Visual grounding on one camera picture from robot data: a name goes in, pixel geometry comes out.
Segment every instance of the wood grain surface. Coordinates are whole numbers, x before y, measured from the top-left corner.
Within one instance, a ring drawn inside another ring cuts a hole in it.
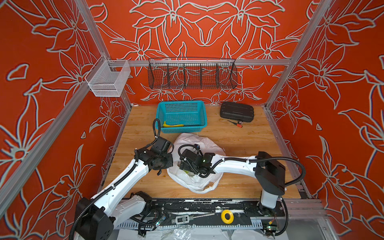
[[[152,122],[156,117],[157,106],[133,107],[125,126],[119,146],[109,169],[104,186],[110,184],[133,159],[134,149],[144,147],[154,139]],[[281,156],[268,121],[261,107],[254,107],[255,118],[245,122],[242,128],[220,117],[219,106],[206,106],[208,126],[195,134],[208,137],[224,149],[227,156],[246,157],[265,151],[271,156]],[[179,133],[161,136],[174,142]],[[166,170],[157,176],[157,171],[150,171],[131,189],[130,192],[144,191],[155,198],[259,198],[262,187],[249,176],[224,173],[219,185],[206,194],[196,194],[173,181]],[[286,167],[285,181],[292,177]],[[285,198],[300,198],[295,185],[287,188]]]

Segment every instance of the black case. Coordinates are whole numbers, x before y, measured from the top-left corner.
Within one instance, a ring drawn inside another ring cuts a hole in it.
[[[220,108],[222,118],[252,122],[254,116],[253,107],[242,103],[224,102]]]

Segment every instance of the yellow ring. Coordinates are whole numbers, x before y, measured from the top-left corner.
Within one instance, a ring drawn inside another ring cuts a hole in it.
[[[225,218],[225,215],[226,214],[229,214],[229,219],[226,219]],[[233,213],[228,210],[228,209],[225,209],[222,213],[221,213],[221,220],[223,220],[224,223],[226,224],[231,224],[233,222]]]

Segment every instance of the black wire basket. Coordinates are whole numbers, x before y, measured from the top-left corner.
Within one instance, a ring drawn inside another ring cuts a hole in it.
[[[148,84],[151,89],[234,89],[235,59],[150,58]]]

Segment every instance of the wire basket compartment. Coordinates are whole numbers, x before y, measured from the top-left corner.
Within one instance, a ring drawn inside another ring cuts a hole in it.
[[[148,84],[151,89],[233,89],[235,59],[150,58]]]
[[[119,97],[131,73],[128,61],[119,68],[111,67],[110,62],[101,56],[85,77],[96,97]]]
[[[184,124],[184,127],[161,127],[163,133],[201,132],[207,126],[207,113],[203,101],[161,102],[157,106],[156,118],[161,124]]]

